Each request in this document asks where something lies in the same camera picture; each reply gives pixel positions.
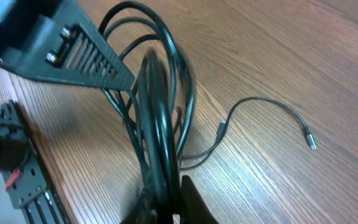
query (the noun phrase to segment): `red clip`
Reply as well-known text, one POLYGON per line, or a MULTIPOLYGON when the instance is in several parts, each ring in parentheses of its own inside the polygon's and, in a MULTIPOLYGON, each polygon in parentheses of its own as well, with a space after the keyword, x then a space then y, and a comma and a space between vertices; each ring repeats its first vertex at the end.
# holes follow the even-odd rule
POLYGON ((20 170, 19 169, 14 169, 11 176, 9 177, 9 179, 6 182, 5 185, 5 191, 7 191, 12 185, 13 183, 20 177, 20 170))

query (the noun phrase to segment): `black device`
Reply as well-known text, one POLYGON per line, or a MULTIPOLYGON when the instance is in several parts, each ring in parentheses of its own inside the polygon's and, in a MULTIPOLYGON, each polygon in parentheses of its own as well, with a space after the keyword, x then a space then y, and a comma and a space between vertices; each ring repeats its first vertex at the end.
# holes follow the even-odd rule
MULTIPOLYGON (((173 214, 180 215, 181 223, 217 223, 191 178, 184 175, 180 180, 179 170, 193 169, 209 158, 222 141, 233 111, 245 101, 268 101, 291 113, 301 123, 309 146, 316 149, 313 135, 295 111, 270 98, 250 97, 232 107, 227 119, 219 124, 211 148, 195 156, 184 156, 196 92, 190 63, 161 18, 139 2, 125 1, 114 6, 97 29, 73 0, 0 0, 0 67, 38 82, 100 88, 104 92, 126 125, 144 186, 137 205, 122 223, 172 223, 173 214), (143 12, 150 20, 127 17, 108 27, 109 21, 127 8, 143 12), (155 33, 139 37, 117 55, 106 39, 115 28, 128 22, 141 23, 155 33), (135 78, 122 60, 148 40, 161 41, 168 69, 150 49, 135 78), (177 84, 184 99, 181 106, 175 106, 177 84), (124 102, 123 93, 129 95, 128 102, 124 102), (132 106, 135 121, 128 114, 132 106), (177 120, 173 125, 174 111, 177 120), (199 158, 203 159, 193 166, 181 166, 182 160, 199 158)), ((37 186, 35 189, 15 186, 20 193, 33 194, 26 199, 9 190, 12 204, 23 210, 28 223, 69 223, 20 114, 13 102, 0 108, 0 171, 9 182, 11 172, 21 170, 26 180, 36 182, 37 186), (18 115, 12 119, 4 114, 18 115), (30 177, 33 173, 30 170, 40 173, 36 181, 30 177)))

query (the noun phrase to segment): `connector tip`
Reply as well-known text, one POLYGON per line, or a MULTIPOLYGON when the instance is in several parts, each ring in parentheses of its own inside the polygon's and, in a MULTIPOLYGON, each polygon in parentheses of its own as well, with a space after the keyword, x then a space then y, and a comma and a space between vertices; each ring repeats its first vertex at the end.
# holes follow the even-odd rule
POLYGON ((226 126, 226 120, 222 120, 219 123, 218 130, 216 131, 216 139, 220 139, 222 137, 225 126, 226 126))
POLYGON ((317 149, 316 142, 314 141, 314 137, 312 134, 307 134, 306 140, 308 141, 308 145, 310 146, 311 149, 313 150, 317 149))

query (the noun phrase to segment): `cable connector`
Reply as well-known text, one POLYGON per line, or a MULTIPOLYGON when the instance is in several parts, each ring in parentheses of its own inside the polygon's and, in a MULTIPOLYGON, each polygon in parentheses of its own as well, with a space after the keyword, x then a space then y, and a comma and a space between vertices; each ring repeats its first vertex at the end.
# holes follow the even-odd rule
POLYGON ((317 149, 316 142, 314 141, 314 137, 311 133, 308 133, 306 135, 306 140, 308 141, 308 145, 310 146, 311 149, 313 150, 317 149))
POLYGON ((224 131, 225 126, 226 126, 226 120, 222 120, 219 123, 218 130, 216 130, 216 139, 217 140, 223 137, 223 131, 224 131))

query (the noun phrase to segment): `thin black wire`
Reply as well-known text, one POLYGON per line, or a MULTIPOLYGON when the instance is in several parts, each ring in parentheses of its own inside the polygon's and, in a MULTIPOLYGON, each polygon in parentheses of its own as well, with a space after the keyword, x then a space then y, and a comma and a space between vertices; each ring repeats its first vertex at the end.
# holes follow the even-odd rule
POLYGON ((175 122, 175 125, 173 127, 173 134, 176 134, 180 126, 181 126, 181 109, 177 108, 177 121, 175 122))
MULTIPOLYGON (((149 16, 157 26, 157 29, 154 29, 155 26, 150 26, 150 28, 152 28, 155 31, 155 33, 160 37, 161 40, 164 40, 164 41, 162 41, 162 44, 164 46, 165 51, 167 52, 168 64, 170 67, 170 75, 171 75, 169 108, 170 108, 170 112, 172 112, 173 106, 175 103, 175 95, 176 95, 176 74, 177 74, 177 72, 175 69, 175 67, 176 67, 175 64, 180 65, 182 63, 182 61, 180 61, 180 56, 177 52, 176 44, 173 41, 172 35, 171 35, 170 31, 168 30, 167 26, 165 25, 165 23, 163 21, 161 21, 160 17, 153 10, 151 10, 150 8, 148 8, 147 6, 145 6, 144 4, 141 4, 139 2, 135 2, 135 1, 121 2, 117 5, 115 5, 113 8, 111 8, 108 11, 108 13, 105 15, 104 19, 100 23, 99 32, 101 34, 104 34, 104 31, 106 30, 109 21, 118 12, 120 12, 123 9, 127 9, 127 8, 137 9, 137 10, 143 12, 144 14, 146 14, 147 16, 149 16)), ((143 23, 147 26, 149 25, 148 22, 145 22, 143 20, 138 20, 138 19, 133 18, 133 17, 128 18, 126 23, 133 21, 133 22, 143 23)), ((119 24, 119 23, 121 23, 121 21, 115 22, 112 26, 117 26, 116 24, 119 24)))
POLYGON ((102 90, 104 95, 106 96, 107 100, 110 102, 110 104, 112 105, 112 107, 117 111, 117 113, 123 118, 124 115, 117 103, 117 101, 112 97, 112 94, 110 93, 110 91, 108 89, 103 89, 102 90))
POLYGON ((143 152, 144 148, 143 148, 143 137, 142 137, 142 125, 140 123, 140 109, 139 109, 139 104, 136 101, 136 97, 133 94, 133 92, 131 91, 127 91, 129 98, 133 101, 134 104, 134 108, 135 108, 135 116, 136 116, 136 135, 137 135, 137 140, 139 142, 139 146, 140 146, 140 150, 143 152))
POLYGON ((284 110, 290 112, 295 118, 297 118, 299 120, 299 122, 301 123, 302 125, 302 128, 303 128, 303 131, 304 131, 304 134, 307 135, 310 133, 309 131, 309 128, 306 124, 306 122, 303 120, 303 118, 296 112, 294 111, 293 109, 289 108, 287 105, 277 101, 277 100, 273 100, 273 99, 270 99, 270 98, 266 98, 266 97, 261 97, 261 96, 253 96, 253 97, 248 97, 248 98, 244 98, 244 99, 241 99, 239 100, 231 109, 230 109, 230 112, 226 118, 226 123, 224 125, 224 129, 222 131, 222 134, 220 134, 219 136, 217 136, 217 139, 215 140, 214 144, 207 150, 205 150, 204 152, 201 152, 197 155, 193 155, 193 156, 180 156, 181 159, 180 159, 180 162, 179 164, 181 164, 181 160, 193 160, 193 159, 199 159, 201 157, 204 157, 205 158, 201 161, 199 161, 197 164, 193 165, 193 166, 189 166, 189 167, 181 167, 180 165, 180 170, 191 170, 191 169, 194 169, 194 168, 197 168, 199 167, 200 165, 202 165, 204 162, 207 161, 207 159, 211 156, 211 154, 213 153, 213 151, 216 149, 216 147, 221 143, 223 137, 225 136, 226 134, 226 131, 227 131, 227 128, 229 127, 229 122, 230 122, 230 119, 231 119, 231 116, 234 112, 234 110, 243 102, 246 102, 246 101, 250 101, 250 100, 262 100, 262 101, 268 101, 270 103, 273 103, 281 108, 283 108, 284 110))
MULTIPOLYGON (((131 52, 132 50, 134 50, 137 46, 139 46, 141 43, 149 41, 149 40, 160 40, 159 37, 155 34, 146 34, 143 35, 142 37, 139 37, 138 39, 136 39, 135 41, 133 41, 131 44, 128 45, 128 47, 126 47, 121 54, 118 56, 118 58, 120 60, 124 60, 124 58, 129 54, 129 52, 131 52)), ((137 85, 138 85, 138 81, 136 79, 134 86, 132 88, 132 93, 133 95, 136 95, 137 93, 137 85)), ((129 110, 131 108, 132 105, 132 99, 130 98, 128 100, 127 103, 127 110, 129 110)))
POLYGON ((150 27, 156 34, 158 33, 158 27, 152 21, 141 18, 141 17, 129 17, 129 18, 119 19, 116 22, 114 22, 113 24, 111 24, 111 26, 109 26, 106 29, 106 31, 103 32, 103 37, 105 39, 107 39, 110 36, 110 34, 113 32, 113 30, 115 30, 117 27, 119 27, 123 24, 126 24, 126 23, 130 23, 130 22, 138 22, 138 23, 144 24, 144 25, 150 27))

